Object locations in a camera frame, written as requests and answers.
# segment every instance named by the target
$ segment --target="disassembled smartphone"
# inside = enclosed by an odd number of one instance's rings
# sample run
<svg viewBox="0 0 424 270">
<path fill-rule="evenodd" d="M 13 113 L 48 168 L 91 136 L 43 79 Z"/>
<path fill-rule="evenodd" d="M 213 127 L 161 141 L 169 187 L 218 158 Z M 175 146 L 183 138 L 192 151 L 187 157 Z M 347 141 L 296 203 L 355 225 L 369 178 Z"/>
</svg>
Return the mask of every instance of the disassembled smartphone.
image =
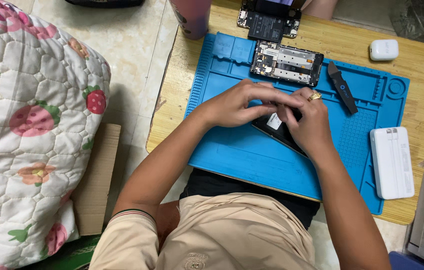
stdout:
<svg viewBox="0 0 424 270">
<path fill-rule="evenodd" d="M 323 60 L 318 52 L 257 40 L 250 72 L 314 87 Z"/>
<path fill-rule="evenodd" d="M 291 108 L 293 116 L 298 120 L 302 118 L 302 114 L 296 108 Z M 283 123 L 277 114 L 265 115 L 252 121 L 252 126 L 267 134 L 271 138 L 287 146 L 293 151 L 308 158 L 307 154 L 295 143 L 290 134 L 289 128 L 286 123 Z"/>
<path fill-rule="evenodd" d="M 261 32 L 260 29 L 255 27 L 255 20 L 258 18 L 260 18 L 260 20 L 273 20 L 274 24 L 265 25 L 265 28 L 278 27 L 277 29 L 281 32 L 281 36 L 285 35 L 290 38 L 295 38 L 299 30 L 300 18 L 302 17 L 300 9 L 305 1 L 289 0 L 288 2 L 290 2 L 288 5 L 284 5 L 265 0 L 243 0 L 237 18 L 237 25 L 242 28 L 251 29 L 249 36 L 253 37 L 252 34 Z M 261 40 L 267 39 L 264 36 L 257 38 Z"/>
</svg>

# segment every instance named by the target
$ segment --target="phone battery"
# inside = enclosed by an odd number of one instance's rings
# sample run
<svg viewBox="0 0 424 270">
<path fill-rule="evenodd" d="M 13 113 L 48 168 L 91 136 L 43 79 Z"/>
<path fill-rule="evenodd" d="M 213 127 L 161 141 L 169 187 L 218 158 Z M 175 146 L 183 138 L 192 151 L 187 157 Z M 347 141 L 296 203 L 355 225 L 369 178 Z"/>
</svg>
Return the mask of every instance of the phone battery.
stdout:
<svg viewBox="0 0 424 270">
<path fill-rule="evenodd" d="M 257 12 L 250 12 L 248 17 L 252 18 L 248 36 L 257 40 L 267 40 L 280 43 L 283 37 L 284 21 L 281 18 L 276 18 Z"/>
</svg>

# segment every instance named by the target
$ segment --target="wooden table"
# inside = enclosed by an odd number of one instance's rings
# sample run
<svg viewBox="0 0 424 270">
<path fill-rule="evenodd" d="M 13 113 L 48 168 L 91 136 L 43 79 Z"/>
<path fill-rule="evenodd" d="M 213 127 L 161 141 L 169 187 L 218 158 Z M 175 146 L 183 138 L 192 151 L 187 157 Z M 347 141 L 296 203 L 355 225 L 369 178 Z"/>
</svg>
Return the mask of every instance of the wooden table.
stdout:
<svg viewBox="0 0 424 270">
<path fill-rule="evenodd" d="M 240 0 L 215 0 L 210 9 L 209 32 L 247 38 L 248 29 L 237 26 Z M 368 54 L 373 40 L 396 39 L 400 55 L 394 61 L 374 62 Z M 190 88 L 194 79 L 203 39 L 188 40 L 178 31 L 165 73 L 161 92 L 147 140 L 152 151 L 184 118 Z M 284 37 L 282 44 L 321 52 L 326 58 L 383 70 L 410 78 L 410 88 L 402 119 L 409 133 L 415 196 L 386 200 L 383 213 L 377 218 L 397 224 L 410 224 L 415 216 L 424 174 L 424 43 L 397 38 L 388 34 L 303 16 L 298 36 Z"/>
</svg>

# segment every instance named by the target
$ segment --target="cardboard box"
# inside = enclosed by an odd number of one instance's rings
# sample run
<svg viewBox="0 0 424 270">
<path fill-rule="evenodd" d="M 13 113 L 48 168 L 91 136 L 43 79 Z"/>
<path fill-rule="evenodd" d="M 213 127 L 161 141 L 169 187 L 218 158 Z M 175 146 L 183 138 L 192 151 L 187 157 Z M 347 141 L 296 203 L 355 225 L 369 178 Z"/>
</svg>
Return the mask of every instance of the cardboard box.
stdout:
<svg viewBox="0 0 424 270">
<path fill-rule="evenodd" d="M 84 176 L 70 196 L 81 236 L 102 232 L 107 196 L 119 143 L 120 126 L 101 123 Z"/>
</svg>

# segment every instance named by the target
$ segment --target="white power bank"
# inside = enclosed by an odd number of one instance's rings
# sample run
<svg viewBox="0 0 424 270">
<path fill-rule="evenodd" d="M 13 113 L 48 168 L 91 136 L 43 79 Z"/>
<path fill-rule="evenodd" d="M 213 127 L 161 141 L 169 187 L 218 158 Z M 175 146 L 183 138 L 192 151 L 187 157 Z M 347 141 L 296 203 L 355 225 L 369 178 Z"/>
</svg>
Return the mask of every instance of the white power bank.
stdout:
<svg viewBox="0 0 424 270">
<path fill-rule="evenodd" d="M 386 200 L 412 197 L 415 188 L 407 129 L 373 129 L 370 142 L 377 195 Z"/>
</svg>

